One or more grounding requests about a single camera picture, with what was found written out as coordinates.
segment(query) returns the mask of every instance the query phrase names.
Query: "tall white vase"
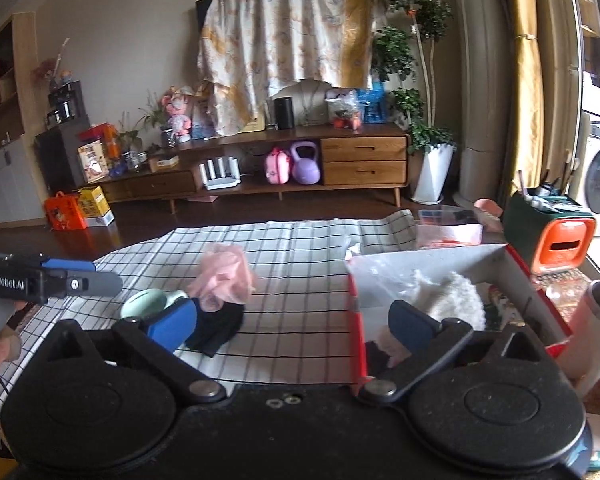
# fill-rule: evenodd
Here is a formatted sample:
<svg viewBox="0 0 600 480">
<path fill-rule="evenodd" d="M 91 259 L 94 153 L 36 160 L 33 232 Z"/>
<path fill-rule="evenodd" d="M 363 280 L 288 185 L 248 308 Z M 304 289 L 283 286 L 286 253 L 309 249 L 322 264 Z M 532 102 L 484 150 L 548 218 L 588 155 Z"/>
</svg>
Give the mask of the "tall white vase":
<svg viewBox="0 0 600 480">
<path fill-rule="evenodd" d="M 434 205 L 442 201 L 442 187 L 455 150 L 456 147 L 451 144 L 442 144 L 425 153 L 418 185 L 411 200 L 424 205 Z"/>
</svg>

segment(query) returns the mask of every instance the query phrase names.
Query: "pink stuffed doll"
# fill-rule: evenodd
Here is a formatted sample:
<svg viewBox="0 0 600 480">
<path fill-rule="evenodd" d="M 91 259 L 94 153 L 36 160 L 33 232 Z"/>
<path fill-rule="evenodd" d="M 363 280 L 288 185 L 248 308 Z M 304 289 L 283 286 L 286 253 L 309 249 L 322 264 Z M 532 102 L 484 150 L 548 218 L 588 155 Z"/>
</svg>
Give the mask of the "pink stuffed doll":
<svg viewBox="0 0 600 480">
<path fill-rule="evenodd" d="M 162 97 L 162 106 L 169 115 L 167 125 L 173 129 L 178 136 L 178 142 L 187 142 L 191 140 L 189 130 L 191 128 L 191 119 L 187 113 L 187 95 L 175 87 L 169 88 L 169 91 Z"/>
</svg>

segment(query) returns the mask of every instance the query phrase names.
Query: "dark wooden floor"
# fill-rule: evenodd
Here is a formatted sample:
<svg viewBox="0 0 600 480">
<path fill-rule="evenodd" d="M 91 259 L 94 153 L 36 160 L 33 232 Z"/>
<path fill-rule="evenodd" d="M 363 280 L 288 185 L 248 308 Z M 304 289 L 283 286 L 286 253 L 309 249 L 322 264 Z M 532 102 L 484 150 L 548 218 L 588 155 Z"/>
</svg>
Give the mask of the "dark wooden floor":
<svg viewBox="0 0 600 480">
<path fill-rule="evenodd" d="M 43 253 L 57 258 L 94 260 L 117 248 L 157 238 L 177 227 L 234 225 L 255 222 L 333 218 L 376 219 L 398 210 L 393 189 L 315 191 L 284 194 L 236 195 L 213 203 L 159 200 L 113 204 L 116 221 L 109 227 L 83 231 L 51 231 L 47 227 L 0 230 L 1 253 Z M 403 209 L 423 206 L 402 201 Z"/>
</svg>

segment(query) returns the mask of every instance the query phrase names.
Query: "purple toy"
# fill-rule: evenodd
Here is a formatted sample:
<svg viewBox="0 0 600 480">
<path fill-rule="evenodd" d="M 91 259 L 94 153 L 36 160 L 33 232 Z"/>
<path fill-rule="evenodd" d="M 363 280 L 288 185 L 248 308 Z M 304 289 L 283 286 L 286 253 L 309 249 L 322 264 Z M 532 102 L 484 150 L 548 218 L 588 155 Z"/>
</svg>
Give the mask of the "purple toy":
<svg viewBox="0 0 600 480">
<path fill-rule="evenodd" d="M 307 146 L 314 149 L 314 158 L 300 157 L 296 149 Z M 310 140 L 294 142 L 289 150 L 294 160 L 294 168 L 291 172 L 298 184 L 316 184 L 320 180 L 320 168 L 318 168 L 318 146 Z"/>
</svg>

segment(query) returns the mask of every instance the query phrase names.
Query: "beige wall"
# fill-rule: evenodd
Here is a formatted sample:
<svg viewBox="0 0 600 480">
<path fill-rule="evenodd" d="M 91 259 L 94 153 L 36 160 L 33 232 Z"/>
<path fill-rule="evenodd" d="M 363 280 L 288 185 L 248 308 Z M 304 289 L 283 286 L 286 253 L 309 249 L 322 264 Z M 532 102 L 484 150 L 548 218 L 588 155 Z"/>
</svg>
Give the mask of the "beige wall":
<svg viewBox="0 0 600 480">
<path fill-rule="evenodd" d="M 455 0 L 447 0 L 455 7 Z M 140 117 L 146 92 L 193 84 L 196 0 L 46 0 L 37 11 L 39 58 L 71 38 L 63 67 L 82 81 L 93 123 Z M 436 49 L 438 123 L 459 132 L 461 81 L 458 24 Z"/>
</svg>

